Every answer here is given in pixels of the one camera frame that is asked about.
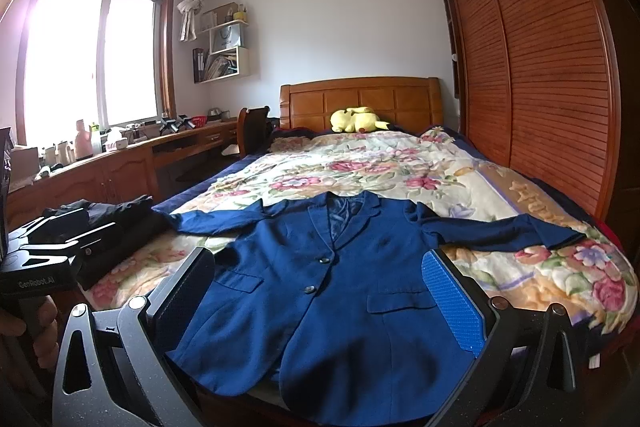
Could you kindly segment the person's left hand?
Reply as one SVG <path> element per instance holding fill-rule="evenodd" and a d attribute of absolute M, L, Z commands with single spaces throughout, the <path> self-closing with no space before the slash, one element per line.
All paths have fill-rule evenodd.
<path fill-rule="evenodd" d="M 39 334 L 34 337 L 32 347 L 42 369 L 54 369 L 58 361 L 58 308 L 50 296 L 44 298 L 37 310 Z M 27 332 L 27 324 L 14 317 L 5 309 L 1 310 L 1 334 L 6 337 L 18 337 Z"/>

